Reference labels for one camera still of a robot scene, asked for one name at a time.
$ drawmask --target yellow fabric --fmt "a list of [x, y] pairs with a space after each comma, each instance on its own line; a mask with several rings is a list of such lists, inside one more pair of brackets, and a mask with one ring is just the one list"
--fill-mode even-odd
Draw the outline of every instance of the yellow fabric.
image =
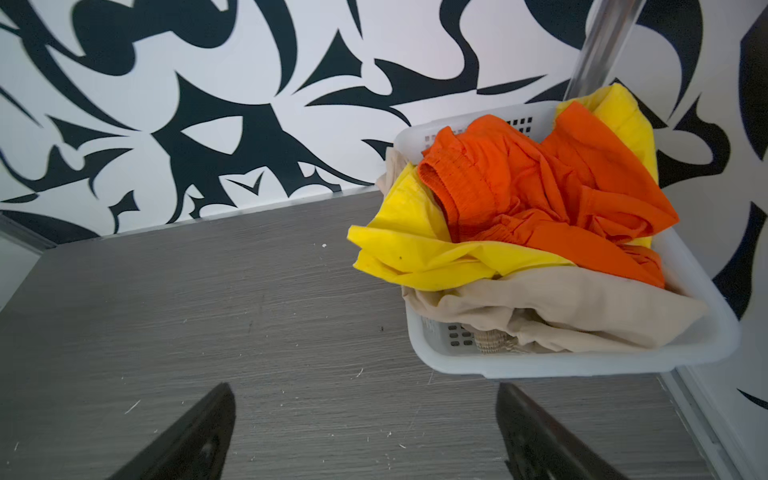
[[[595, 117], [606, 124], [619, 137], [619, 140], [640, 159], [654, 181], [659, 183], [654, 129], [645, 115], [640, 112], [637, 101], [629, 90], [622, 84], [613, 84], [600, 88], [586, 97], [564, 101], [557, 106], [555, 117], [574, 101], [584, 105]], [[650, 248], [650, 241], [651, 237], [644, 237], [633, 240], [629, 244]]]
[[[572, 101], [583, 104], [603, 121], [658, 183], [653, 128], [626, 88], [613, 84], [587, 97], [562, 102], [556, 115]], [[429, 292], [528, 268], [573, 265], [554, 253], [512, 243], [452, 243], [440, 208], [411, 164], [392, 185], [371, 223], [350, 227], [347, 238], [362, 249], [356, 269]], [[650, 247], [650, 237], [630, 244]]]
[[347, 238], [362, 249], [356, 269], [430, 292], [526, 268], [573, 265], [554, 253], [512, 243], [451, 243], [441, 210], [411, 164], [371, 223], [350, 227]]

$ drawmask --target table surface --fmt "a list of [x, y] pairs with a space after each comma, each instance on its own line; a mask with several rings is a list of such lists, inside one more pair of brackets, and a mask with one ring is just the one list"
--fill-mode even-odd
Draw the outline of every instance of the table surface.
[[[0, 478], [105, 478], [219, 382], [223, 478], [509, 478], [496, 386], [351, 267], [377, 193], [49, 250], [0, 313]], [[630, 478], [712, 478], [654, 375], [515, 381]]]

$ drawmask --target pile of clothes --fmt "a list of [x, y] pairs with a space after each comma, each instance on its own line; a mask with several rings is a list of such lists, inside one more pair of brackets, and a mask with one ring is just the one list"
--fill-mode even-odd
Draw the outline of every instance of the pile of clothes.
[[679, 220], [655, 152], [619, 84], [560, 104], [540, 144], [491, 115], [446, 127], [418, 167], [387, 151], [381, 210], [349, 229], [354, 267], [484, 353], [657, 349], [707, 306], [675, 292], [650, 248]]

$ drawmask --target orange fabric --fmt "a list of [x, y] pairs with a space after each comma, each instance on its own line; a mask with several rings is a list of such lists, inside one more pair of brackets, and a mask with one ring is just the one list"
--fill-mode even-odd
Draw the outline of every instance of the orange fabric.
[[671, 227], [677, 214], [637, 157], [577, 102], [541, 144], [492, 115], [458, 137], [444, 128], [419, 177], [456, 243], [516, 243], [664, 287], [659, 256], [624, 244]]

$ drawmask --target laundry basket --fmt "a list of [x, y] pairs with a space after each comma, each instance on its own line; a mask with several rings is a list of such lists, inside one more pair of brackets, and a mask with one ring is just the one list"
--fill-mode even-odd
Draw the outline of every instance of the laundry basket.
[[[412, 163], [432, 145], [437, 133], [450, 126], [462, 133], [476, 118], [492, 114], [541, 142], [552, 131], [559, 102], [541, 101], [479, 111], [410, 127], [395, 139], [395, 149]], [[683, 292], [709, 306], [672, 343], [642, 353], [491, 353], [483, 354], [474, 336], [457, 323], [440, 323], [420, 316], [406, 304], [408, 333], [419, 358], [443, 373], [479, 373], [490, 379], [541, 376], [592, 376], [618, 373], [666, 372], [676, 366], [714, 362], [729, 356], [739, 343], [739, 323], [733, 311], [673, 229], [654, 237], [652, 248], [664, 262], [664, 274]]]

